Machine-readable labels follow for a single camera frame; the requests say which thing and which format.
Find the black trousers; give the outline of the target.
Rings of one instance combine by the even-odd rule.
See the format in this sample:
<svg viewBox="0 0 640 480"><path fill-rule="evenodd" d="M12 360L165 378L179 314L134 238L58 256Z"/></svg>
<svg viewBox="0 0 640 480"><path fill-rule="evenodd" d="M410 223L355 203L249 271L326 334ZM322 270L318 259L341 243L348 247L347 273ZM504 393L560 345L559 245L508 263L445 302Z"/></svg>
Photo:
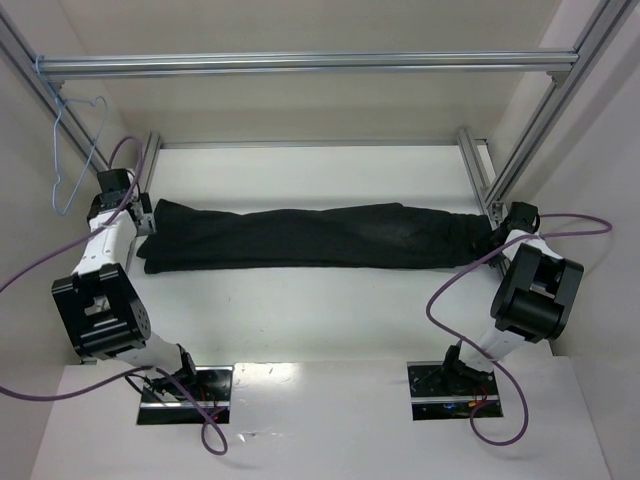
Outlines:
<svg viewBox="0 0 640 480"><path fill-rule="evenodd" d="M431 270L466 266L494 248L484 215L400 203L249 214L167 200L137 255L148 274L322 267Z"/></svg>

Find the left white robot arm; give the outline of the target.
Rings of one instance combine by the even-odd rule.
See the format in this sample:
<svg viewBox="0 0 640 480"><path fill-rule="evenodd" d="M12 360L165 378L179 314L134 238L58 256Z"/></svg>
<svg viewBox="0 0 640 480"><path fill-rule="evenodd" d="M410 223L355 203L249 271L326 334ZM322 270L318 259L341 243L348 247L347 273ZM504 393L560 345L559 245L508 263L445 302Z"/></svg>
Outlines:
<svg viewBox="0 0 640 480"><path fill-rule="evenodd" d="M149 195L139 191L128 169L104 171L98 182L101 192L87 216L92 237L71 275L51 289L72 347L82 360L147 367L148 384L158 395L185 398L167 375L195 395L199 386L190 354L152 331L126 271L136 239L156 231Z"/></svg>

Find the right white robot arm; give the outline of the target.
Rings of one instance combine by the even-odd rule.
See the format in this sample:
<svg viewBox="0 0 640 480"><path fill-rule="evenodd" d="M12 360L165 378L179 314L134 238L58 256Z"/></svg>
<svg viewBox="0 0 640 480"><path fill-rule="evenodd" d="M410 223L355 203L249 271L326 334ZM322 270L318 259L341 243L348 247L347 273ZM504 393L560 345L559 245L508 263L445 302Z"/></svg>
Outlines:
<svg viewBox="0 0 640 480"><path fill-rule="evenodd" d="M514 202L498 227L497 240L514 244L503 253L509 268L490 308L494 324L476 341L478 349L458 342L447 350L442 373L452 389L487 381L495 360L564 331L584 267L554 252L537 233L539 226L537 207Z"/></svg>

